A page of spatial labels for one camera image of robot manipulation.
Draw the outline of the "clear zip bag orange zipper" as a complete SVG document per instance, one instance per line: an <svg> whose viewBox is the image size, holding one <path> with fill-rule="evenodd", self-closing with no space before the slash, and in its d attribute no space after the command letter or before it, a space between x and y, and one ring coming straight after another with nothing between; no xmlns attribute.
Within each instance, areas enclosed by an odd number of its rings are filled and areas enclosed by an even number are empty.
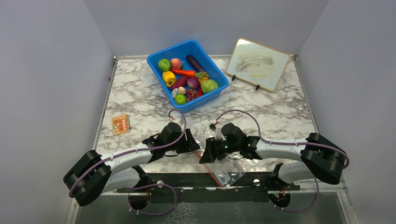
<svg viewBox="0 0 396 224"><path fill-rule="evenodd" d="M236 186L237 181L243 177L248 177L248 184L259 186L261 178L254 175L254 172L271 172L279 159L249 160L243 158L239 153L230 153L221 161L214 163L200 164L199 160L203 156L203 150L198 150L194 155L194 167L196 172L207 172L220 187Z"/></svg>

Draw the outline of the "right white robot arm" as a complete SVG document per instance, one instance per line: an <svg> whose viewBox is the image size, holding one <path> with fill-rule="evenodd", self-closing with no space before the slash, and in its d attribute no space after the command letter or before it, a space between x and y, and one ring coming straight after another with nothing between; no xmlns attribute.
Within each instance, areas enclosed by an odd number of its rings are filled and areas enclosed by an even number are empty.
<svg viewBox="0 0 396 224"><path fill-rule="evenodd" d="M217 129L216 137L206 139L199 162L213 163L234 152L249 160L291 160L288 164L278 163L272 171L269 183L276 190L295 181L314 178L337 185L349 162L345 151L318 133L298 140L263 140L259 136L246 135L232 123Z"/></svg>

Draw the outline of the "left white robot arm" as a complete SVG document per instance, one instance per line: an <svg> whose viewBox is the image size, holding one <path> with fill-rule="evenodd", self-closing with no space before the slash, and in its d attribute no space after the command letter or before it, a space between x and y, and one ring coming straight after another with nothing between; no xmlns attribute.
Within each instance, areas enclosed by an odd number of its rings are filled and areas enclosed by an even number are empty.
<svg viewBox="0 0 396 224"><path fill-rule="evenodd" d="M147 175L141 165L163 158L167 152L176 155L200 148L189 128L170 122L160 133L144 139L138 145L108 154L96 150L86 152L63 177L69 196L80 206L95 201L102 193L131 187L142 191Z"/></svg>

